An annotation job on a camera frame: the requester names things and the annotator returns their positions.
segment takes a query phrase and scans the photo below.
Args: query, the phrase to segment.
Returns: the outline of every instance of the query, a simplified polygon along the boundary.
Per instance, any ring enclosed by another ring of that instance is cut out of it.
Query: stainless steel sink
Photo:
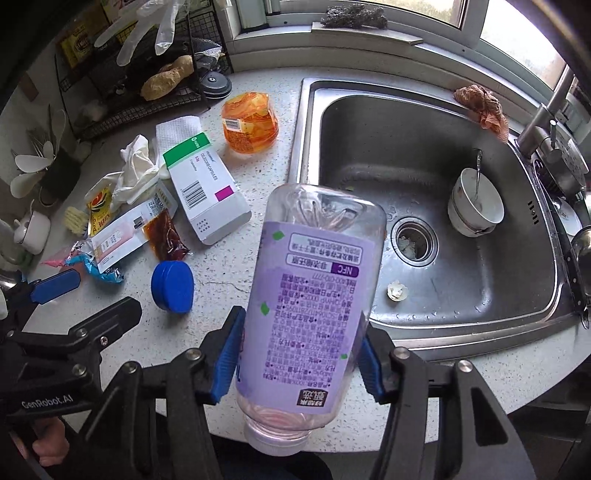
[[[444,92],[404,84],[305,79],[295,128],[290,181],[349,190],[386,211],[371,320],[427,359],[487,353],[571,325],[556,231],[530,165]],[[453,229],[447,201],[477,148],[505,218],[475,239]],[[402,253],[401,236],[418,258]],[[386,295],[394,280],[410,291],[399,303]]]

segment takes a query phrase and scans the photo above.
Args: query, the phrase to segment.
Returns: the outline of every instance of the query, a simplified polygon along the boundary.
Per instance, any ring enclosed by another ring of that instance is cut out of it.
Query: orange jar
[[[271,146],[279,123],[266,93],[248,92],[229,99],[222,107],[223,134],[238,153],[260,152]]]

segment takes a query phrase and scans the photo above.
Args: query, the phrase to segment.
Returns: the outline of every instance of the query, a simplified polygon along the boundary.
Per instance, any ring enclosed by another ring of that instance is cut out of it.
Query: sink drain
[[[419,218],[406,217],[392,227],[392,247],[402,261],[413,267],[429,265],[437,255],[437,237]]]

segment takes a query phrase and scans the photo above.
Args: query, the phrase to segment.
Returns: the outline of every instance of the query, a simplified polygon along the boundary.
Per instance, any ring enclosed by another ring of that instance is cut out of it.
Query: kitchen countertop
[[[183,115],[201,117],[203,129],[252,207],[252,219],[214,246],[205,248],[179,209],[174,223],[183,242],[192,250],[186,261],[196,279],[193,309],[187,315],[167,313],[152,300],[150,280],[158,262],[146,244],[119,263],[126,275],[123,285],[86,278],[76,291],[40,306],[26,330],[66,333],[71,326],[125,296],[139,300],[143,309],[140,324],[102,354],[100,371],[105,387],[125,361],[133,359],[145,367],[168,362],[185,349],[198,346],[208,331],[219,328],[233,305],[246,307],[267,197],[287,180],[301,81],[305,77],[335,72],[343,70],[289,68],[232,75],[232,95],[253,90],[268,92],[279,118],[280,133],[276,142],[259,154],[239,155],[225,144],[220,121],[223,102],[207,112],[194,105],[162,112],[97,143],[82,167],[76,188],[54,216],[44,259],[76,240],[61,225],[63,213],[70,205],[82,208],[85,193],[103,175],[121,168],[119,150],[138,134],[154,138],[156,124]],[[55,272],[40,265],[30,278],[46,278]],[[577,324],[549,338],[475,357],[472,361],[509,413],[558,383],[590,353],[591,332]],[[437,439],[436,403],[430,403],[429,408],[426,440],[432,441]],[[243,440],[243,414],[236,405],[234,385],[219,405],[206,407],[206,414],[212,433]],[[374,402],[356,371],[339,415],[326,427],[313,432],[307,449],[317,452],[378,450],[387,415],[388,407]],[[79,421],[80,417],[74,417],[72,422],[76,423],[76,419]]]

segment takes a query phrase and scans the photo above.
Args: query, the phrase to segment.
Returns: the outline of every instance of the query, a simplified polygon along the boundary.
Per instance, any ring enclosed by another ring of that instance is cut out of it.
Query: purple label
[[[333,263],[330,267],[331,273],[337,275],[345,275],[346,277],[357,277],[359,275],[359,269],[353,265],[343,265],[342,263]]]
[[[216,192],[216,198],[218,202],[221,202],[223,199],[228,198],[232,193],[232,187],[228,185],[227,187],[222,188],[219,192]]]
[[[294,413],[333,410],[373,294],[373,250],[342,233],[265,222],[237,373],[244,397]]]

